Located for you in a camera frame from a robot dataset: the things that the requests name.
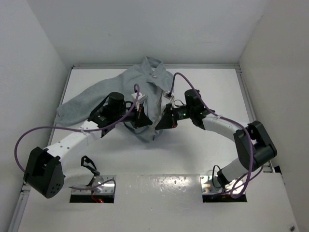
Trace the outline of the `grey zip jacket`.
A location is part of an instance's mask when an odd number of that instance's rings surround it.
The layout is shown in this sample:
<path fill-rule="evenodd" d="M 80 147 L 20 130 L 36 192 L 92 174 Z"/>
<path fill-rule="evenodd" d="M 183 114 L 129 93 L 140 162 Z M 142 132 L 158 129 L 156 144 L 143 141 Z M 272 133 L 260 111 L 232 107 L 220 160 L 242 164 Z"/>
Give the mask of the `grey zip jacket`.
<path fill-rule="evenodd" d="M 173 75 L 166 71 L 162 61 L 146 57 L 139 65 L 133 65 L 120 75 L 102 80 L 90 86 L 76 97 L 60 105 L 56 110 L 55 123 L 71 126 L 86 121 L 91 111 L 103 101 L 108 94 L 123 94 L 126 105 L 133 101 L 131 94 L 140 92 L 147 95 L 143 103 L 144 112 L 156 125 L 161 119 L 164 94 L 172 90 Z M 142 142 L 148 143 L 159 136 L 162 131 L 150 132 L 150 126 L 133 128 L 130 122 L 121 122 Z"/>

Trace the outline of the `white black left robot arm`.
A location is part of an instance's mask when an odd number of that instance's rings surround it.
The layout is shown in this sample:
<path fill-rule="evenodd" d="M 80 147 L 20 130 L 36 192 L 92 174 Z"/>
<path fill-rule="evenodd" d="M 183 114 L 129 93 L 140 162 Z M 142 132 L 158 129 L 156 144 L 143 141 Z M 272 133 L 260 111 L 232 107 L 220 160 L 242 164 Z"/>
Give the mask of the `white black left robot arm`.
<path fill-rule="evenodd" d="M 100 173 L 87 156 L 82 157 L 81 166 L 76 169 L 65 171 L 65 163 L 92 142 L 103 138 L 120 122 L 130 122 L 134 128 L 150 126 L 152 121 L 143 106 L 146 95 L 136 92 L 132 97 L 133 101 L 127 107 L 123 94 L 108 94 L 79 129 L 46 148 L 34 148 L 29 155 L 24 181 L 47 199 L 63 188 L 94 190 L 101 186 L 102 183 L 95 182 Z"/>

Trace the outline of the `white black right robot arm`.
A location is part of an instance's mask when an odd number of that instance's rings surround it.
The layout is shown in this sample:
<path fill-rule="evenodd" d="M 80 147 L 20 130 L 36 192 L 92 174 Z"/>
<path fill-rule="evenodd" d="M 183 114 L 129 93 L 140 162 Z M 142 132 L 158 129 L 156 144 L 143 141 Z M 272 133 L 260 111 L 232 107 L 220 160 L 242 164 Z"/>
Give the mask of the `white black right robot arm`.
<path fill-rule="evenodd" d="M 253 171 L 276 157 L 276 147 L 261 122 L 256 120 L 241 124 L 219 116 L 205 106 L 199 90 L 189 89 L 184 96 L 185 105 L 166 105 L 156 130 L 172 129 L 177 127 L 178 121 L 191 119 L 195 126 L 215 132 L 234 142 L 238 157 L 218 171 L 216 181 L 220 189 L 235 179 L 250 176 Z"/>

